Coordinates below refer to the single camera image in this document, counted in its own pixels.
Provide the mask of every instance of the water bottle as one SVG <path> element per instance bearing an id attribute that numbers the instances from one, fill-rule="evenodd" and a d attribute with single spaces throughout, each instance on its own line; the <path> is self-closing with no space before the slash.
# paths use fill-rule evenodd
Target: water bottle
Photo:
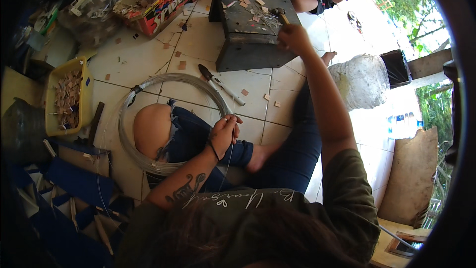
<path id="1" fill-rule="evenodd" d="M 413 112 L 387 117 L 388 137 L 390 139 L 408 139 L 417 134 L 423 127 L 423 121 L 415 118 Z"/>

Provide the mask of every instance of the spider-man box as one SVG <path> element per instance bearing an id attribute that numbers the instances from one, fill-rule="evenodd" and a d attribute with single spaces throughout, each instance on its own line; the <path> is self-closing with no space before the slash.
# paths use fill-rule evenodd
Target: spider-man box
<path id="1" fill-rule="evenodd" d="M 138 0 L 119 0 L 114 5 L 114 13 L 122 17 L 131 26 L 150 38 L 173 21 L 182 11 L 186 3 L 196 0 L 156 0 L 145 11 L 139 11 Z"/>

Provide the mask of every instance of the blue jeans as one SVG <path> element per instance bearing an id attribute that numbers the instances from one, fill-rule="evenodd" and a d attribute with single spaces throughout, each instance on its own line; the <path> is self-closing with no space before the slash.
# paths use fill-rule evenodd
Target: blue jeans
<path id="1" fill-rule="evenodd" d="M 181 107 L 172 107 L 170 141 L 159 149 L 158 158 L 168 162 L 182 162 L 200 153 L 207 143 L 211 127 L 195 114 Z M 283 145 L 265 162 L 262 169 L 250 175 L 243 186 L 250 188 L 290 188 L 304 193 L 321 154 L 321 136 L 314 115 L 314 107 L 307 83 L 301 89 L 293 110 L 294 128 Z M 237 141 L 225 153 L 220 164 L 245 167 L 253 154 L 253 144 Z M 150 188 L 163 177 L 147 173 Z M 215 167 L 200 192 L 227 191 L 235 187 Z"/>

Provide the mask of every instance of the wooden hammer handle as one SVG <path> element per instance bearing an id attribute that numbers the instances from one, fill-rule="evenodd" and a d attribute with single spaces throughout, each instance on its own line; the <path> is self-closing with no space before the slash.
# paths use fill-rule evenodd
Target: wooden hammer handle
<path id="1" fill-rule="evenodd" d="M 284 22 L 284 24 L 288 25 L 289 21 L 288 18 L 286 18 L 286 15 L 279 13 L 279 16 L 281 17 L 281 20 Z"/>

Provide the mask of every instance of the yellow plastic basket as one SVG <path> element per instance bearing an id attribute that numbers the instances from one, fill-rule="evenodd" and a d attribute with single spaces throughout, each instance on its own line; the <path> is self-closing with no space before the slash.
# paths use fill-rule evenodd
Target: yellow plastic basket
<path id="1" fill-rule="evenodd" d="M 58 111 L 55 106 L 56 85 L 63 79 L 65 74 L 71 71 L 81 72 L 80 86 L 80 121 L 76 128 L 61 129 L 58 122 L 58 116 L 53 114 Z M 48 77 L 48 87 L 46 90 L 45 106 L 45 129 L 48 136 L 76 134 L 84 126 L 91 123 L 94 114 L 92 113 L 92 87 L 94 78 L 86 66 L 86 57 L 79 56 L 53 69 Z"/>

